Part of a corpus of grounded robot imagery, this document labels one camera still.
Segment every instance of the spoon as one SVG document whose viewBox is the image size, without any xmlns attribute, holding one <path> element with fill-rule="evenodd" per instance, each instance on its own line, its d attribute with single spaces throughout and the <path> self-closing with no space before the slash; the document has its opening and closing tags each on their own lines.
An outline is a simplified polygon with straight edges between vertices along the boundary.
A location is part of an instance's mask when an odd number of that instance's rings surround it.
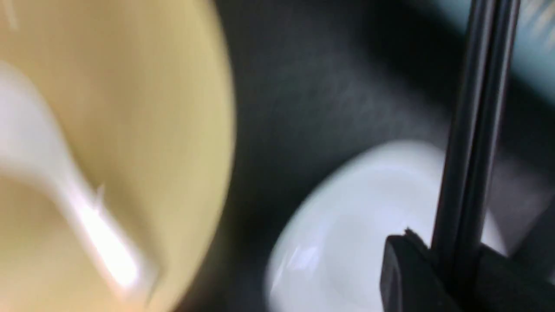
<svg viewBox="0 0 555 312">
<path fill-rule="evenodd" d="M 104 207 L 71 156 L 44 98 L 0 60 L 0 174 L 30 184 L 58 207 L 113 293 L 146 304 L 158 267 Z"/>
</svg>

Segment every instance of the blurry object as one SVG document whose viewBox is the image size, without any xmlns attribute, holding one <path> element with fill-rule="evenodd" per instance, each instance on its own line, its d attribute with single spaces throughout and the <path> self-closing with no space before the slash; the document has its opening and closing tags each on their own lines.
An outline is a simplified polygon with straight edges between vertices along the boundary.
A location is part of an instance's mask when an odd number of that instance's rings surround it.
<svg viewBox="0 0 555 312">
<path fill-rule="evenodd" d="M 432 247 L 412 231 L 387 238 L 380 281 L 387 312 L 553 311 L 553 285 L 480 243 L 519 7 L 519 0 L 472 1 Z"/>
<path fill-rule="evenodd" d="M 471 0 L 408 0 L 421 12 L 465 32 Z M 514 42 L 512 69 L 555 105 L 555 1 L 523 0 Z"/>
<path fill-rule="evenodd" d="M 94 265 L 125 301 L 147 303 L 159 268 L 127 236 L 75 164 L 33 83 L 0 61 L 0 173 L 38 187 L 60 209 Z"/>
<path fill-rule="evenodd" d="M 272 311 L 381 311 L 385 239 L 411 228 L 430 244 L 443 161 L 427 143 L 391 142 L 322 182 L 272 251 L 266 273 Z M 483 241 L 506 252 L 489 215 Z"/>
<path fill-rule="evenodd" d="M 89 185 L 105 185 L 111 215 L 160 266 L 142 308 L 173 311 L 213 240 L 233 158 L 233 84 L 212 2 L 3 1 L 0 43 Z M 42 193 L 0 177 L 0 310 L 141 311 L 113 295 Z"/>
</svg>

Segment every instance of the yellow bowl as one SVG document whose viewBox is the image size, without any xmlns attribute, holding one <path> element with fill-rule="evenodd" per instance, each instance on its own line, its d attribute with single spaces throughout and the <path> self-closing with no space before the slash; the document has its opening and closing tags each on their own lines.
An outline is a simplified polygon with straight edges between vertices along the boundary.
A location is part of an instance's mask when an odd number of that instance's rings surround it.
<svg viewBox="0 0 555 312">
<path fill-rule="evenodd" d="M 218 225 L 234 147 L 230 69 L 207 0 L 2 0 L 0 59 L 54 110 L 91 185 L 175 308 Z M 43 195 L 0 177 L 0 311 L 135 311 Z"/>
</svg>

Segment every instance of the black metal rod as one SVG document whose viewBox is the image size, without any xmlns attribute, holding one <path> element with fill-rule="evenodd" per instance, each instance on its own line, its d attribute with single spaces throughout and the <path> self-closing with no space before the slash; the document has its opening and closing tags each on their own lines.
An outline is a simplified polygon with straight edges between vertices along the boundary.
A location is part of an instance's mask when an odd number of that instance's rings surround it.
<svg viewBox="0 0 555 312">
<path fill-rule="evenodd" d="M 465 198 L 455 242 L 454 290 L 472 292 L 486 216 L 493 160 L 501 128 L 520 0 L 497 2 L 485 86 L 467 174 Z"/>
<path fill-rule="evenodd" d="M 451 122 L 431 246 L 438 257 L 437 274 L 446 286 L 452 285 L 456 239 L 485 77 L 494 3 L 493 0 L 473 1 L 468 20 L 462 80 Z"/>
</svg>

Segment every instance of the bowl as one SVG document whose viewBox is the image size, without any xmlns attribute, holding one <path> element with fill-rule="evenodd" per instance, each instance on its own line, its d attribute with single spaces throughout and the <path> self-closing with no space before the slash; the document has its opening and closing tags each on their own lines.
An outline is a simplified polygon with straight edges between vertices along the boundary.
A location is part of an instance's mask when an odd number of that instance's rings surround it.
<svg viewBox="0 0 555 312">
<path fill-rule="evenodd" d="M 265 278 L 272 312 L 382 312 L 389 235 L 413 230 L 429 246 L 444 153 L 396 140 L 354 157 L 305 199 L 274 246 Z M 482 241 L 506 255 L 488 212 Z"/>
<path fill-rule="evenodd" d="M 5 0 L 0 59 L 44 95 L 89 183 L 159 263 L 119 301 L 58 209 L 0 177 L 0 311 L 175 309 L 218 226 L 234 149 L 230 66 L 209 1 Z"/>
</svg>

